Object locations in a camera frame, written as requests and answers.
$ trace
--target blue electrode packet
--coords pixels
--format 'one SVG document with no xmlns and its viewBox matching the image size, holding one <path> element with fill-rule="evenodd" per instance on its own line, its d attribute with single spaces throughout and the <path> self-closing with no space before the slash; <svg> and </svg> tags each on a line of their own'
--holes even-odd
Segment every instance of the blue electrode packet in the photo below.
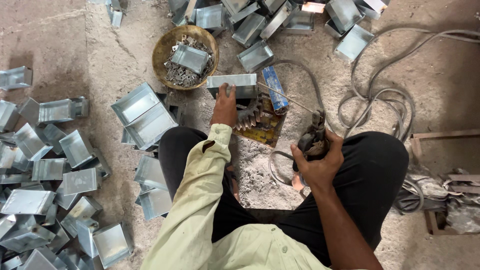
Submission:
<svg viewBox="0 0 480 270">
<path fill-rule="evenodd" d="M 266 67 L 262 70 L 262 75 L 264 76 L 265 83 L 268 87 L 275 89 L 276 91 L 284 94 L 282 85 L 278 80 L 278 77 L 275 73 L 275 69 L 273 66 Z M 287 113 L 290 106 L 288 105 L 288 101 L 285 97 L 275 93 L 272 90 L 268 90 L 270 92 L 270 100 L 272 101 L 273 109 L 275 114 L 282 115 Z"/>
</svg>

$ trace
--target dusty floor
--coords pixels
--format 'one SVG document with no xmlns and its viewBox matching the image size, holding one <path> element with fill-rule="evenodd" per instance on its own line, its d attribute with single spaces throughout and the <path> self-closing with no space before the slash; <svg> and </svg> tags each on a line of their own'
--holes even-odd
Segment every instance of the dusty floor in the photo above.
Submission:
<svg viewBox="0 0 480 270">
<path fill-rule="evenodd" d="M 171 27 L 165 0 L 130 0 L 120 28 L 110 25 L 105 6 L 85 0 L 2 1 L 0 17 L 0 69 L 26 65 L 34 70 L 34 86 L 2 92 L 1 98 L 21 103 L 31 96 L 46 102 L 77 96 L 91 101 L 90 117 L 64 123 L 72 131 L 79 128 L 89 135 L 94 147 L 103 152 L 113 176 L 91 195 L 103 205 L 101 225 L 125 220 L 135 243 L 133 256 L 112 269 L 138 269 L 161 227 L 163 218 L 146 222 L 140 206 L 133 202 L 139 187 L 132 181 L 140 152 L 120 143 L 121 124 L 109 107 L 116 99 L 147 81 L 154 90 L 168 90 L 156 79 L 151 53 L 157 40 Z M 433 31 L 476 30 L 480 20 L 478 0 L 394 0 L 379 21 L 365 20 L 361 26 L 372 33 L 399 26 Z M 316 18 L 311 37 L 276 35 L 268 45 L 276 59 L 296 59 L 309 66 L 319 82 L 332 126 L 340 134 L 336 116 L 339 101 L 350 95 L 351 66 L 332 54 L 336 42 L 323 32 L 326 15 Z M 366 52 L 359 66 L 357 84 L 365 91 L 366 79 L 375 66 L 394 58 L 425 39 L 414 33 L 395 33 L 379 40 Z M 217 74 L 244 73 L 236 55 L 243 51 L 230 34 L 217 38 L 220 63 Z M 415 100 L 414 131 L 448 131 L 478 128 L 480 98 L 478 85 L 480 47 L 478 44 L 439 39 L 420 54 L 387 70 L 376 87 L 396 85 Z M 309 107 L 316 104 L 306 73 L 289 66 L 278 67 L 286 92 Z M 173 93 L 187 101 L 186 124 L 208 130 L 214 101 L 205 87 Z M 361 113 L 364 104 L 352 102 L 344 109 L 347 120 Z M 308 114 L 293 105 L 288 113 L 277 150 L 288 151 L 309 121 Z M 369 124 L 356 132 L 378 130 L 390 133 L 393 114 L 377 104 Z M 458 139 L 425 144 L 434 172 L 461 166 L 479 173 L 478 139 Z M 251 208 L 294 209 L 301 197 L 276 185 L 267 172 L 267 158 L 273 151 L 263 145 L 233 137 L 231 150 L 240 176 L 242 203 Z M 288 177 L 290 163 L 276 161 L 276 170 Z M 383 240 L 376 255 L 386 269 L 478 269 L 480 236 L 440 236 L 427 234 L 421 213 L 400 216 L 391 211 L 382 228 Z"/>
</svg>

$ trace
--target right hand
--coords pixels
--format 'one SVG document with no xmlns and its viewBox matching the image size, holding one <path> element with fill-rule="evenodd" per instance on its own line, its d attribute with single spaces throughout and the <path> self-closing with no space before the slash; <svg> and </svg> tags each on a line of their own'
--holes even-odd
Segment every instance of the right hand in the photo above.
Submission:
<svg viewBox="0 0 480 270">
<path fill-rule="evenodd" d="M 235 99 L 237 87 L 232 85 L 230 95 L 227 97 L 227 86 L 228 84 L 224 83 L 218 88 L 210 125 L 225 124 L 233 128 L 237 124 L 237 100 Z"/>
<path fill-rule="evenodd" d="M 325 136 L 330 141 L 330 150 L 321 160 L 307 161 L 297 145 L 290 145 L 298 169 L 312 192 L 331 192 L 333 178 L 343 163 L 343 138 L 328 129 L 325 131 Z"/>
</svg>

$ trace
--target gear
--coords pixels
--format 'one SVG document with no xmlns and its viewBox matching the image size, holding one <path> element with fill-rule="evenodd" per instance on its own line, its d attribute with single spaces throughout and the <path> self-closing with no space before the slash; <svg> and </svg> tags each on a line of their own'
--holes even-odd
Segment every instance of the gear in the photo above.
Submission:
<svg viewBox="0 0 480 270">
<path fill-rule="evenodd" d="M 251 129 L 260 122 L 264 107 L 262 103 L 262 96 L 250 99 L 248 106 L 238 111 L 238 119 L 235 128 L 237 130 Z"/>
</svg>

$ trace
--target shirt sleeve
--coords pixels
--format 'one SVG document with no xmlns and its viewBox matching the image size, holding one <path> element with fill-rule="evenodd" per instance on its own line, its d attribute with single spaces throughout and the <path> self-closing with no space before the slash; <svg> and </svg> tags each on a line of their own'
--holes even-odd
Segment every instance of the shirt sleeve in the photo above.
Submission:
<svg viewBox="0 0 480 270">
<path fill-rule="evenodd" d="M 223 192 L 225 163 L 230 161 L 231 134 L 231 127 L 213 124 L 207 140 L 190 150 L 172 208 L 141 270 L 207 269 L 213 216 Z M 212 141 L 213 146 L 203 153 L 203 146 Z"/>
</svg>

